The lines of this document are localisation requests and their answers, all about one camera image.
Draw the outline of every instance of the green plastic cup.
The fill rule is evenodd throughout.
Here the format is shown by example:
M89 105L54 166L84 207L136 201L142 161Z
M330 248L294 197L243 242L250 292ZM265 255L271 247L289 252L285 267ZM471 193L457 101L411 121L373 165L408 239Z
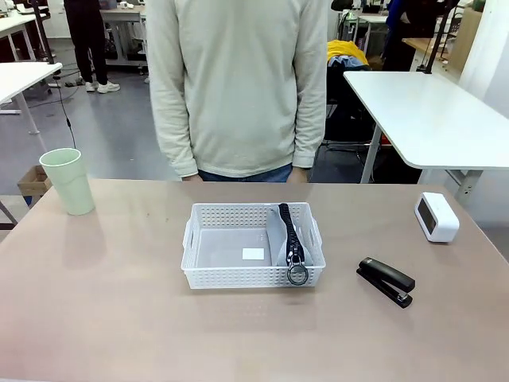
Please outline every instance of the green plastic cup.
M81 152L57 149L39 158L69 215L84 215L94 209L87 171Z

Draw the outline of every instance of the white sneaker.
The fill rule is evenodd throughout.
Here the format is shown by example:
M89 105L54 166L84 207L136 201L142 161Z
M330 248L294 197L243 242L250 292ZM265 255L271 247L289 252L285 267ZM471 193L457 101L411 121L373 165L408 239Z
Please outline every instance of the white sneaker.
M85 82L85 90L88 93L95 92L95 88L96 88L96 86L92 82Z
M102 94L106 94L109 92L118 92L120 90L120 85L112 84L110 81L107 82L106 85L99 84L97 91Z

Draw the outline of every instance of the basket handle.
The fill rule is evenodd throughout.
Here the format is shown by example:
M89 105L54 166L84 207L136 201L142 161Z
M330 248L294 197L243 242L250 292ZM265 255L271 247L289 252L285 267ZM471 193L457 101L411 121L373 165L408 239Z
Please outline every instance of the basket handle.
M317 221L315 220L314 217L311 216L311 220L313 221L313 231L317 234L317 241L318 241L318 245L320 246L321 248L321 245L322 245L322 241L321 241L321 235L320 235L320 231L318 231L318 223Z
M182 240L182 247L185 249L185 245L188 243L189 235L191 235L191 218L185 224L184 240Z

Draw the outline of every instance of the sweater sleeve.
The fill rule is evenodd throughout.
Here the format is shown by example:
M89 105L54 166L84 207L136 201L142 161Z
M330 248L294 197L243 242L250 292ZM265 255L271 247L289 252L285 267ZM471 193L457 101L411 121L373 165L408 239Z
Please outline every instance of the sweater sleeve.
M161 151L180 177L198 173L184 98L184 60L174 0L147 2L150 98Z
M308 0L301 12L293 67L297 79L297 115L293 165L313 167L324 137L327 103L327 2Z

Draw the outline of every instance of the person in black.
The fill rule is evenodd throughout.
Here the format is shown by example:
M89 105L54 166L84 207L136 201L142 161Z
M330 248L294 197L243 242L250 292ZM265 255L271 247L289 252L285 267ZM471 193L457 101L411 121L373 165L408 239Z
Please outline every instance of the person in black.
M65 13L74 44L76 63L85 81L87 92L95 92L92 70L88 59L90 49L95 67L99 93L116 92L120 85L108 81L104 56L104 24L99 11L99 0L64 0Z
M415 49L402 42L403 38L433 38L437 17L445 12L448 0L391 0L389 3L389 35L384 50L383 70L408 72ZM452 7L459 0L453 0Z

